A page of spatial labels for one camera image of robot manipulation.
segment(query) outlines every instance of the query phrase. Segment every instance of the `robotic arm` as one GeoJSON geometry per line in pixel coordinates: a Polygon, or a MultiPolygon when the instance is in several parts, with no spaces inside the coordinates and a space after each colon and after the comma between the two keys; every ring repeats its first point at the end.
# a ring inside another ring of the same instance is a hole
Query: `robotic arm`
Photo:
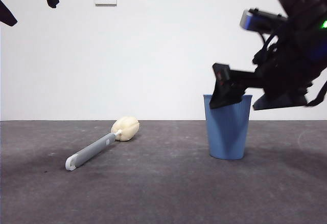
{"type": "Polygon", "coordinates": [[[265,94],[255,110],[293,106],[315,106],[324,100],[327,83],[318,97],[308,103],[305,94],[312,81],[327,67],[327,0],[279,0],[288,17],[245,10],[241,27],[258,32],[264,45],[253,59],[254,73],[234,71],[215,63],[216,86],[211,109],[241,102],[249,87],[265,94]],[[263,34],[269,34],[265,40],[263,34]]]}

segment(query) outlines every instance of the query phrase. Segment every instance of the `cup rim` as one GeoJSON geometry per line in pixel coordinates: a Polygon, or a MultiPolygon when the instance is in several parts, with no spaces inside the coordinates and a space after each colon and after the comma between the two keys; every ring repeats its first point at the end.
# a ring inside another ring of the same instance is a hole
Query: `cup rim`
{"type": "MultiPolygon", "coordinates": [[[[208,95],[208,94],[206,94],[206,95],[203,95],[204,97],[211,97],[212,95],[208,95]]],[[[242,97],[253,97],[253,95],[243,95],[242,97]]]]}

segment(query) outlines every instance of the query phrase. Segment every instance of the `bath sponge brush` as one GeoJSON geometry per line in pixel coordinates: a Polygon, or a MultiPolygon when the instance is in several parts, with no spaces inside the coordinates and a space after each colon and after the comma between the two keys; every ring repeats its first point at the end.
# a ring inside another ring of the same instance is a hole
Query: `bath sponge brush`
{"type": "Polygon", "coordinates": [[[66,170],[72,171],[93,158],[115,140],[129,141],[138,131],[139,122],[134,117],[122,117],[111,128],[111,133],[76,152],[66,160],[66,170]]]}

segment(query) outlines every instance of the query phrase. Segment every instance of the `brush handle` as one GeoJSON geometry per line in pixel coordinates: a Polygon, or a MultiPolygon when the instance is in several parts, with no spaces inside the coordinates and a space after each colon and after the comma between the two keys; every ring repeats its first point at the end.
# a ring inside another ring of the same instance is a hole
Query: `brush handle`
{"type": "Polygon", "coordinates": [[[77,167],[80,167],[86,161],[90,160],[105,149],[110,143],[114,142],[115,139],[116,135],[114,133],[109,133],[82,150],[76,152],[66,160],[66,170],[72,171],[77,167]]]}

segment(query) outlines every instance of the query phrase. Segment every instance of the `gray handle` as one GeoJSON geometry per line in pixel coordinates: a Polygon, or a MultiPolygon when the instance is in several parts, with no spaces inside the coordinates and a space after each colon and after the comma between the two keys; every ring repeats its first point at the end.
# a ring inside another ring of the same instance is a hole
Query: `gray handle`
{"type": "Polygon", "coordinates": [[[75,166],[80,167],[89,159],[93,158],[99,152],[101,152],[104,148],[106,148],[109,143],[114,142],[116,139],[116,135],[114,133],[109,133],[103,136],[101,139],[98,139],[94,143],[89,146],[83,148],[82,150],[76,152],[77,155],[75,157],[75,166]]]}

